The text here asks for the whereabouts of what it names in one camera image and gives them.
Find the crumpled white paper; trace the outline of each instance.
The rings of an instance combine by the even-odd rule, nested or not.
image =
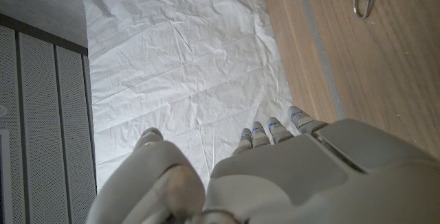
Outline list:
[[[98,190],[157,127],[205,186],[242,128],[292,104],[264,0],[83,0]]]

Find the wooden surface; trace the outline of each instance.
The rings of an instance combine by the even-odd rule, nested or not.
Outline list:
[[[266,0],[295,104],[338,118],[310,37],[317,29],[345,117],[440,158],[440,0],[375,0],[364,21],[352,2]]]

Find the gray wall panel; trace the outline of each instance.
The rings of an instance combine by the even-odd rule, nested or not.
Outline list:
[[[8,113],[0,117],[0,129],[9,130],[14,223],[25,222],[23,164],[19,113],[19,89],[14,31],[0,26],[0,104]]]
[[[31,223],[68,223],[54,46],[20,34]]]
[[[96,195],[80,54],[56,48],[72,223],[85,223]]]
[[[87,111],[89,112],[89,130],[91,142],[91,156],[93,158],[93,173],[95,175],[95,192],[96,192],[96,163],[95,163],[95,142],[94,142],[94,119],[93,109],[91,107],[91,83],[90,83],[90,61],[87,56],[82,56],[82,67],[85,75],[85,90],[87,98]]]

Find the metal clip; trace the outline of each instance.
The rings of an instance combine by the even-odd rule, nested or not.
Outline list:
[[[355,11],[356,17],[359,18],[359,19],[365,19],[370,14],[371,3],[372,3],[372,0],[367,0],[366,1],[365,13],[362,15],[359,12],[359,0],[354,0],[353,1],[353,9]]]

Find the gray floor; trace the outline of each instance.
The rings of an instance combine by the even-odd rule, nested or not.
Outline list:
[[[0,0],[0,13],[87,47],[81,0]]]

